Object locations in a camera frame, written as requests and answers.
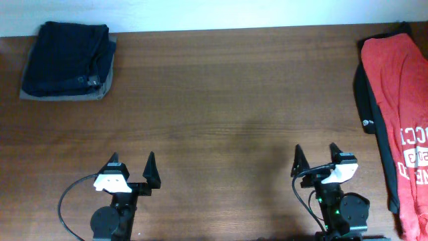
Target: folded clothing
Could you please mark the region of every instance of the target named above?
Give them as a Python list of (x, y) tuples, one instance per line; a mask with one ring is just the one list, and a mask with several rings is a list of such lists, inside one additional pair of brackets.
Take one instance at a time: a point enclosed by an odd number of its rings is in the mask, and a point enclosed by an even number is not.
[(397, 169), (405, 240), (428, 240), (428, 61), (405, 33), (361, 51)]
[[(109, 40), (111, 42), (116, 43), (117, 38), (114, 36), (109, 36)], [(28, 58), (31, 56), (32, 53), (31, 49), (28, 53)], [(110, 64), (110, 71), (108, 72), (108, 75), (106, 77), (105, 83), (101, 85), (98, 89), (96, 89), (95, 92), (91, 92), (89, 94), (80, 94), (80, 95), (65, 95), (65, 96), (32, 96), (27, 94), (22, 89), (19, 91), (19, 98), (23, 100), (39, 100), (39, 101), (79, 101), (79, 100), (100, 100), (102, 99), (107, 92), (110, 90), (112, 86), (113, 81), (113, 61), (114, 61), (114, 55), (112, 58), (112, 62)], [(28, 67), (28, 62), (26, 66), (24, 67), (23, 73), (26, 73)]]
[[(402, 23), (393, 31), (387, 33), (380, 33), (370, 37), (366, 37), (357, 43), (359, 53), (368, 39), (381, 39), (391, 37), (400, 33), (406, 33), (411, 36), (411, 27), (408, 23)], [(385, 121), (382, 117), (381, 110), (376, 103), (375, 96), (371, 90), (370, 83), (366, 72), (362, 66), (362, 62), (358, 65), (354, 79), (355, 100), (362, 127), (368, 134), (376, 134), (379, 152), (381, 154), (381, 161), (383, 170), (385, 172), (385, 179), (387, 181), (387, 189), (389, 194), (389, 210), (398, 214), (400, 209), (400, 201), (397, 190), (397, 176), (395, 169), (395, 162), (389, 147), (387, 128)]]
[(34, 97), (99, 92), (115, 50), (106, 25), (46, 22), (31, 50), (22, 91)]

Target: red cloth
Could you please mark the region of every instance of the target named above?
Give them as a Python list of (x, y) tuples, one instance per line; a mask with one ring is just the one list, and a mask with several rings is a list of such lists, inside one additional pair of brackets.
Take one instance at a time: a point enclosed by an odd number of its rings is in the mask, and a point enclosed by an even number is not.
[(397, 170), (402, 238), (428, 240), (428, 61), (405, 33), (365, 41), (361, 58)]

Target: folded dark jeans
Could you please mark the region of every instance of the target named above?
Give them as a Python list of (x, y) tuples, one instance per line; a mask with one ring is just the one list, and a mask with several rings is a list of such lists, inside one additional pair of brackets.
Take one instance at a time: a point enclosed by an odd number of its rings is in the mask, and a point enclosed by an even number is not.
[(106, 81), (116, 44), (106, 25), (46, 22), (33, 47), (22, 90), (32, 96), (74, 96)]

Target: wood grain surface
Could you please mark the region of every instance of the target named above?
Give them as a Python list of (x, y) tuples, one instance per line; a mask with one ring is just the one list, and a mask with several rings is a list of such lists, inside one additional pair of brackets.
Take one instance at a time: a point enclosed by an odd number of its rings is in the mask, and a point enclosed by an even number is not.
[[(143, 180), (154, 151), (162, 179), (138, 201), (133, 240), (311, 235), (319, 227), (291, 189), (294, 147), (315, 166), (330, 161), (331, 142), (358, 158), (342, 188), (370, 200), (367, 234), (398, 239), (377, 142), (352, 92), (356, 40), (392, 26), (121, 33), (112, 89), (92, 102), (18, 99), (35, 38), (1, 38), (0, 240), (73, 240), (58, 200), (115, 151), (129, 181)], [(412, 27), (427, 55), (428, 24)], [(300, 190), (305, 200), (309, 192)], [(90, 218), (109, 203), (87, 181), (62, 213), (91, 240)]]

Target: black garment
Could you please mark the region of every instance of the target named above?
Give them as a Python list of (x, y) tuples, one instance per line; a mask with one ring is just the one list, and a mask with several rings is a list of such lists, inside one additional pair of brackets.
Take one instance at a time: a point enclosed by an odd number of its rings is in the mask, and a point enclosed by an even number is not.
[(93, 93), (105, 82), (115, 50), (106, 25), (46, 22), (33, 47), (22, 89), (32, 96)]
[[(382, 33), (368, 37), (358, 41), (358, 52), (361, 53), (361, 49), (364, 42), (370, 38), (384, 38), (391, 37), (400, 33), (407, 33), (411, 36), (411, 28), (408, 23), (402, 23), (395, 31), (390, 33)], [(376, 103), (375, 96), (370, 87), (366, 72), (360, 60), (360, 64), (356, 69), (354, 79), (354, 94), (358, 113), (363, 129), (368, 134), (375, 134), (381, 153), (381, 159), (383, 164), (383, 171), (385, 172), (385, 178), (387, 181), (387, 189), (389, 193), (389, 210), (398, 214), (400, 209), (400, 202), (397, 191), (397, 174), (395, 169), (395, 163), (391, 154), (391, 148), (389, 147), (387, 127), (382, 117), (381, 110)]]

